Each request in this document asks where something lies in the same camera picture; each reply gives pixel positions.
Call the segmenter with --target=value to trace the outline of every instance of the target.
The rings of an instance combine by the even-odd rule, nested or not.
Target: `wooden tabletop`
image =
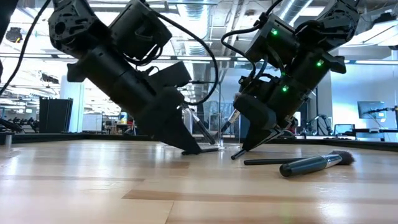
[[[262,145],[181,156],[156,142],[15,144],[0,154],[0,223],[398,223],[398,154],[347,149],[352,166],[285,179],[279,165],[345,148]]]

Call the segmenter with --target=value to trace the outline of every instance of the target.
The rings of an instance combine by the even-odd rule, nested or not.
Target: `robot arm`
[[[281,135],[292,123],[293,114],[308,100],[309,94],[329,70],[345,73],[344,57],[333,50],[354,36],[359,14],[352,0],[330,1],[314,21],[294,29],[274,14],[263,14],[259,30],[245,56],[253,62],[264,59],[281,70],[269,82],[257,77],[242,77],[243,90],[234,107],[250,120],[243,150]]]
[[[198,144],[181,119],[184,97],[177,87],[191,79],[183,62],[151,76],[129,64],[149,63],[172,37],[149,5],[132,0],[107,27],[86,0],[53,3],[51,43],[78,59],[68,64],[68,81],[88,78],[133,115],[145,134],[189,153],[199,153]]]

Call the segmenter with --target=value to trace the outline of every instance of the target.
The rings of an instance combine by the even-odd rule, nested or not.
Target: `makeup brush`
[[[279,168],[284,177],[309,174],[334,165],[351,165],[355,161],[353,155],[347,151],[332,151],[329,155],[314,156],[299,161],[282,164]]]
[[[351,153],[347,152],[347,151],[339,151],[339,150],[334,150],[329,154],[341,154],[341,157],[344,157],[345,159],[343,159],[344,161],[349,161],[349,157],[351,155]],[[301,157],[301,158],[285,158],[285,159],[247,159],[245,161],[243,161],[244,165],[247,166],[253,166],[253,165],[272,165],[272,164],[285,164],[285,163],[290,163],[290,162],[294,162],[294,161],[299,161],[301,159],[308,159],[308,157]]]

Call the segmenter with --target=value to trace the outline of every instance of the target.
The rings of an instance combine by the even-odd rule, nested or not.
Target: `wooden table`
[[[199,156],[155,142],[15,144],[0,157],[0,223],[398,223],[398,153],[350,150],[357,162],[284,179],[244,159],[327,154],[263,145]]]

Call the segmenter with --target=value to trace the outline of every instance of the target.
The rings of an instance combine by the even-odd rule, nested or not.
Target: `brush bristles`
[[[341,151],[341,150],[333,150],[330,155],[339,155],[341,156],[342,160],[337,165],[351,165],[355,162],[355,159],[351,153],[348,151]]]

